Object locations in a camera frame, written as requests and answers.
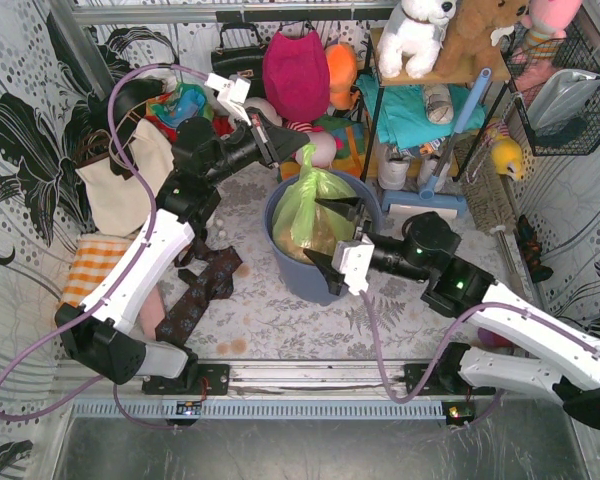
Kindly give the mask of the green trash bag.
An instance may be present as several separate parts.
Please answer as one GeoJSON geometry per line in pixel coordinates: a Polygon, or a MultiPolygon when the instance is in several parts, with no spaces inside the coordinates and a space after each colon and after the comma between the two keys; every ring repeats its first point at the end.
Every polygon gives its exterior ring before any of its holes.
{"type": "Polygon", "coordinates": [[[317,147],[303,146],[296,158],[300,173],[276,202],[272,217],[272,239],[290,258],[311,265],[306,249],[331,255],[336,244],[352,237],[354,223],[318,204],[320,200],[352,198],[356,192],[339,176],[312,165],[317,147]]]}

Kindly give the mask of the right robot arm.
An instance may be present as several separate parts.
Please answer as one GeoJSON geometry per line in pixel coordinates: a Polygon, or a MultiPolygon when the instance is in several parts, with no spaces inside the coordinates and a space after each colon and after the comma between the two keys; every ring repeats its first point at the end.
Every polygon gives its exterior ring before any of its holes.
{"type": "Polygon", "coordinates": [[[574,420],[600,430],[600,338],[578,331],[534,307],[493,275],[457,256],[460,237],[434,211],[407,219],[401,239],[373,234],[361,219],[359,197],[319,199],[317,205],[355,224],[351,238],[333,255],[307,250],[332,294],[346,288],[363,299],[372,323],[367,274],[388,273],[426,285],[422,301],[452,319],[495,333],[525,350],[504,355],[454,343],[445,335],[422,374],[405,396],[392,389],[381,356],[376,358],[389,398],[414,399],[432,375],[450,390],[495,388],[554,402],[574,420]]]}

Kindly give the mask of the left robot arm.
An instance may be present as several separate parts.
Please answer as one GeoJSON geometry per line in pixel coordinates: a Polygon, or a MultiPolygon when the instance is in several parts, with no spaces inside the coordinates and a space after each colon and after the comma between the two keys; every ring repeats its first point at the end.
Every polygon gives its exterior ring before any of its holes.
{"type": "Polygon", "coordinates": [[[167,394],[200,386],[197,355],[163,336],[139,338],[137,315],[179,253],[205,239],[220,202],[218,184],[253,162],[275,168],[308,142],[307,134],[276,126],[254,107],[226,138],[203,117],[182,121],[172,146],[174,168],[140,233],[79,306],[64,303],[55,315],[67,355],[116,385],[146,377],[146,390],[167,394]]]}

